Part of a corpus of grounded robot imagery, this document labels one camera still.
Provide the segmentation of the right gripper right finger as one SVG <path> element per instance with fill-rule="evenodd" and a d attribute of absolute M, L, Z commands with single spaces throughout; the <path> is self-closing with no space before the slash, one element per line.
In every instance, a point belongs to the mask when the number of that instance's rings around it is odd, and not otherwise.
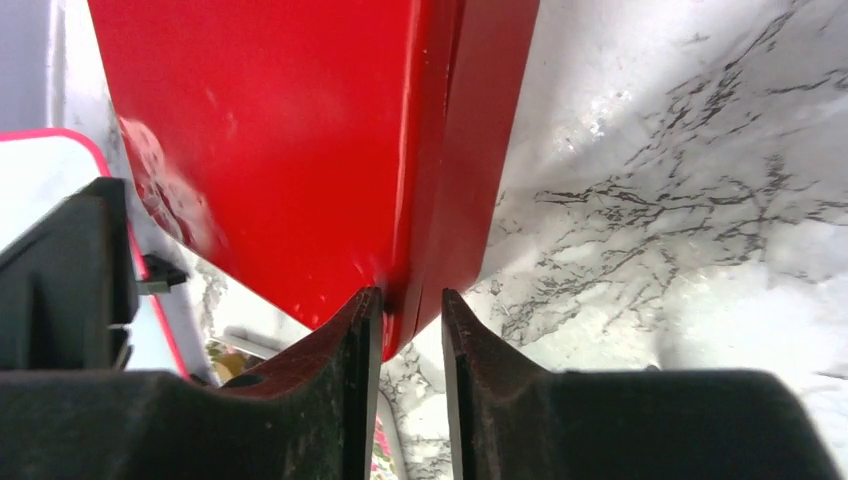
<path fill-rule="evenodd" d="M 836 479 L 801 403 L 756 370 L 552 372 L 442 295 L 458 479 Z"/>

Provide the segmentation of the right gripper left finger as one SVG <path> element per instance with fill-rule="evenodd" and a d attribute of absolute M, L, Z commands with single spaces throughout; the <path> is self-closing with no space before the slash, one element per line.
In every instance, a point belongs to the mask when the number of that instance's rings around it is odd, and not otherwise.
<path fill-rule="evenodd" d="M 383 296 L 359 290 L 319 329 L 225 385 L 168 372 L 1 378 L 5 479 L 365 479 Z"/>

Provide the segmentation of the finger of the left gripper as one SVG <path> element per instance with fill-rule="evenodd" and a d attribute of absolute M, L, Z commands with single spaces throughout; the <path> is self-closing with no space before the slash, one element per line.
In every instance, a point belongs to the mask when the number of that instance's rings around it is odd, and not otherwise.
<path fill-rule="evenodd" d="M 1 253 L 1 368 L 124 369 L 138 310 L 122 180 L 99 177 Z"/>

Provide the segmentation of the red box lid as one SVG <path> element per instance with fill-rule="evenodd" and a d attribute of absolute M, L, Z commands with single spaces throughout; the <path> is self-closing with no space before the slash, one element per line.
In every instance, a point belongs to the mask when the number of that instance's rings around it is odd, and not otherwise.
<path fill-rule="evenodd" d="M 478 277 L 534 1 L 93 1 L 136 191 L 308 328 L 360 288 L 383 355 Z"/>

